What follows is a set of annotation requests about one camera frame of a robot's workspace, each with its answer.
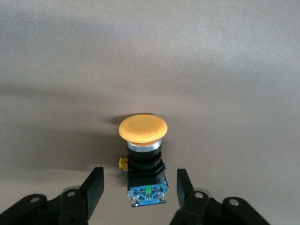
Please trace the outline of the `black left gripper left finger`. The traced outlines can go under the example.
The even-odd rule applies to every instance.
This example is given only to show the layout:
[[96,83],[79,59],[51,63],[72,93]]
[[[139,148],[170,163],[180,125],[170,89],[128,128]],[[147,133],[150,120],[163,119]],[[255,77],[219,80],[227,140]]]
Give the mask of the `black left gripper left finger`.
[[79,188],[47,200],[31,194],[0,214],[0,225],[88,225],[104,191],[104,169],[95,167]]

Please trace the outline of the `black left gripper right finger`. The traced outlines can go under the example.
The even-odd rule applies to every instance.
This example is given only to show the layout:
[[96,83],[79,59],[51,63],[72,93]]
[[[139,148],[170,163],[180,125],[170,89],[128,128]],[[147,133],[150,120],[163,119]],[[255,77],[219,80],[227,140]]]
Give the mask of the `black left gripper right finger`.
[[228,197],[222,203],[196,191],[186,169],[177,170],[180,209],[170,225],[271,225],[247,201]]

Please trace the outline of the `orange mushroom push button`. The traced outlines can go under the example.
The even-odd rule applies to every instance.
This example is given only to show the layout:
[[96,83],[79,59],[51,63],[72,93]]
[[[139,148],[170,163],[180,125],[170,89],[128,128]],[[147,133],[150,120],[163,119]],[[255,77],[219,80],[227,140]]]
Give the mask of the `orange mushroom push button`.
[[128,155],[119,159],[127,174],[127,195],[132,207],[166,202],[169,186],[162,160],[162,139],[167,123],[153,114],[138,114],[123,120],[119,135],[126,141]]

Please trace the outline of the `brown table mat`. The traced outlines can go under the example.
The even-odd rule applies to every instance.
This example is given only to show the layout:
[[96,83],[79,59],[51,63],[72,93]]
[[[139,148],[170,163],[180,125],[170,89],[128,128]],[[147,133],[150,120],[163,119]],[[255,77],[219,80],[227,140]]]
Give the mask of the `brown table mat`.
[[[133,208],[127,117],[168,124],[165,204]],[[300,225],[300,0],[0,0],[0,213],[91,170],[90,225],[169,225],[176,171]]]

